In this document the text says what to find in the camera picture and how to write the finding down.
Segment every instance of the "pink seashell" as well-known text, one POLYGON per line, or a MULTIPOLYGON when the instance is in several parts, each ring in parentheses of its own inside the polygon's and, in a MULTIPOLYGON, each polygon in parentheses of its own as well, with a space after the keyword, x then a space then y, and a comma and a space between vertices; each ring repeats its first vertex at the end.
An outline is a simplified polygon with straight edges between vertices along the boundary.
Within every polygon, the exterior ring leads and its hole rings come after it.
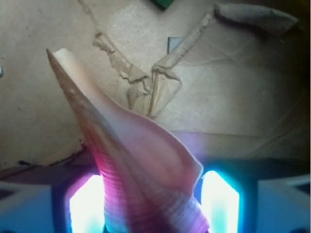
POLYGON ((193 189, 202 165, 171 133, 115 103, 66 49, 51 67, 95 157, 105 184, 112 233, 205 233, 193 189))

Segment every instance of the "light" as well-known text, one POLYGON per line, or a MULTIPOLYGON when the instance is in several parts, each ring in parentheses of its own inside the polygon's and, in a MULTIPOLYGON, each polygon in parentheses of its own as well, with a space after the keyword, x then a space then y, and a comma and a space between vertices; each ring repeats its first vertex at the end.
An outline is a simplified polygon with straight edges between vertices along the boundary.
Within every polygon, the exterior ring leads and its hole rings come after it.
POLYGON ((72 233, 102 233, 104 183, 99 175, 88 181, 69 200, 72 233))
POLYGON ((240 194, 216 171, 204 175, 201 191, 202 211, 211 233, 237 233, 240 194))

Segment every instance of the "seashell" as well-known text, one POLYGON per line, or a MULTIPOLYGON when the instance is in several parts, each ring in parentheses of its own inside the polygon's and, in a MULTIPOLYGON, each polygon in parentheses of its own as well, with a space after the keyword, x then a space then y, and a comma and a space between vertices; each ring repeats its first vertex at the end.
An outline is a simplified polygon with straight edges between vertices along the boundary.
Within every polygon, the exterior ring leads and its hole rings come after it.
POLYGON ((207 232, 193 197, 203 166, 170 132, 114 102, 71 52, 47 54, 104 179, 108 231, 207 232))

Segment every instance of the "green object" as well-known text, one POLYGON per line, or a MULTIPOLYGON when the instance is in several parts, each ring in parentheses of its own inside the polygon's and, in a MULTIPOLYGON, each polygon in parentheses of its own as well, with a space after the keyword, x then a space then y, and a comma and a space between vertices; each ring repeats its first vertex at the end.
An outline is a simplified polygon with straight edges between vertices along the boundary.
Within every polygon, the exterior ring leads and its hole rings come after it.
POLYGON ((155 0, 160 6, 168 8, 174 0, 155 0))

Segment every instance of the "glowing light panel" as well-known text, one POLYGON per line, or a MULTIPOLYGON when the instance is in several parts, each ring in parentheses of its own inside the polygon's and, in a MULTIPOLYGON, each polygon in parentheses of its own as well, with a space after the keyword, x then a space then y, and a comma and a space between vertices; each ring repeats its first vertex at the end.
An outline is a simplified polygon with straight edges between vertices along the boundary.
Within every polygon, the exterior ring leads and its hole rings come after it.
POLYGON ((209 220, 211 233, 237 233, 240 194, 216 171, 204 175, 202 211, 209 220))
POLYGON ((102 233, 104 183, 99 175, 88 181, 69 200, 72 233, 102 233))

